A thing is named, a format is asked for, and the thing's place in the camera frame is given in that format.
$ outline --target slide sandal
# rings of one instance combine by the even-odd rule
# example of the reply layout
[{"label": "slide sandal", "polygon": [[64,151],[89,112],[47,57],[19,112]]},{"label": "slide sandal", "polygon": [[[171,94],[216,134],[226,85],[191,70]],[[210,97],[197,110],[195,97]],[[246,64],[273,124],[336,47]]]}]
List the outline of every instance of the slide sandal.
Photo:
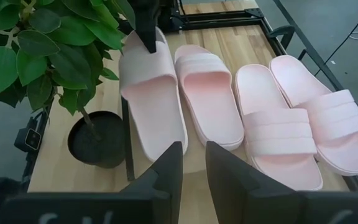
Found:
[{"label": "slide sandal", "polygon": [[151,161],[175,141],[182,143],[183,153],[188,144],[171,53],[161,30],[156,29],[156,53],[150,54],[133,31],[119,59],[121,95],[128,101],[143,150]]},{"label": "slide sandal", "polygon": [[358,174],[358,106],[349,90],[332,93],[296,58],[283,55],[270,69],[288,104],[308,110],[317,160],[341,175]]},{"label": "slide sandal", "polygon": [[236,75],[236,92],[253,166],[294,190],[319,190],[323,179],[305,109],[290,109],[270,70],[246,65]]},{"label": "slide sandal", "polygon": [[203,145],[214,141],[227,150],[237,149],[244,128],[223,61],[202,47],[184,45],[175,52],[175,69]]}]

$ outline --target potted plant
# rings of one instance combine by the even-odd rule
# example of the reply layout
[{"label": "potted plant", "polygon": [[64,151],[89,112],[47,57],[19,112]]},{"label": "potted plant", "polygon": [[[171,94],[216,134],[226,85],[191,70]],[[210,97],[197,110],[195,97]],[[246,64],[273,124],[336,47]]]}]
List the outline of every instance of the potted plant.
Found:
[{"label": "potted plant", "polygon": [[15,107],[28,97],[36,111],[57,95],[68,112],[83,115],[70,132],[70,152],[102,167],[124,159],[122,121],[84,108],[100,75],[118,80],[103,58],[123,46],[120,14],[134,28],[126,0],[0,0],[0,102]]}]

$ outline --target black pot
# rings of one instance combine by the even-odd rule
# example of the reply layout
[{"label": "black pot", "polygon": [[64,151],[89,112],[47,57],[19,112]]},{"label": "black pot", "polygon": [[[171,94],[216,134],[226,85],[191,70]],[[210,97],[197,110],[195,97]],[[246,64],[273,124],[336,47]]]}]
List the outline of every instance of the black pot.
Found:
[{"label": "black pot", "polygon": [[68,135],[68,150],[85,164],[103,168],[118,166],[125,158],[122,119],[108,111],[90,113],[89,118],[101,140],[95,138],[85,119],[81,118]]}]

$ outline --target wooden surface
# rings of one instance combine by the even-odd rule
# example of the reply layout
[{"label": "wooden surface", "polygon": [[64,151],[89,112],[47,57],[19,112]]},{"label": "wooden surface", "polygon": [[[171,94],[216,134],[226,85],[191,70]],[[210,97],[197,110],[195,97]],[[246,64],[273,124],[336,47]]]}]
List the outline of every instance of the wooden surface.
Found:
[{"label": "wooden surface", "polygon": [[[219,2],[185,5],[188,14],[219,12],[257,7],[254,1]],[[228,27],[221,29],[191,30],[182,34],[167,35],[171,53],[183,44],[197,44],[221,57],[232,74],[243,65],[260,63],[268,65],[274,57],[259,26]],[[114,61],[105,61],[105,67],[118,73],[119,52],[111,52]],[[121,115],[119,83],[109,80],[101,84],[88,112],[106,110]],[[183,190],[180,223],[217,223],[205,171],[205,149],[199,142],[184,100],[181,102],[189,137],[188,151],[184,158]],[[88,166],[75,160],[67,149],[67,137],[71,127],[81,118],[71,116],[55,100],[50,112],[50,123],[34,168],[29,192],[117,192],[125,187],[125,162],[115,169]],[[151,162],[145,157],[133,120],[131,120],[132,151],[135,175],[140,176]],[[246,161],[244,146],[233,153]],[[320,166],[324,179],[323,190],[347,190],[341,176]]]}]

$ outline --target gray floor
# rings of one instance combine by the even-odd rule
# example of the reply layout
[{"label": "gray floor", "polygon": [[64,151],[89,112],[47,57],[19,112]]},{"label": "gray floor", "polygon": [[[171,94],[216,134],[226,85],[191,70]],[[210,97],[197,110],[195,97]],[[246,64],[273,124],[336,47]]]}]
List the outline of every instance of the gray floor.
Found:
[{"label": "gray floor", "polygon": [[[217,2],[220,0],[183,0],[186,3]],[[257,0],[273,28],[288,24],[271,0]],[[309,38],[315,49],[325,60],[343,41],[358,21],[358,1],[355,0],[282,0],[296,23]],[[304,46],[294,37],[288,53],[298,56]],[[358,102],[358,40],[348,40],[329,62],[330,69],[342,84],[349,88]],[[317,67],[306,56],[305,65],[316,72]],[[322,74],[318,75],[329,85]],[[16,109],[1,103],[0,108],[0,176],[20,180],[25,166],[25,154],[14,148],[19,128],[23,128],[30,116],[27,101]]]}]

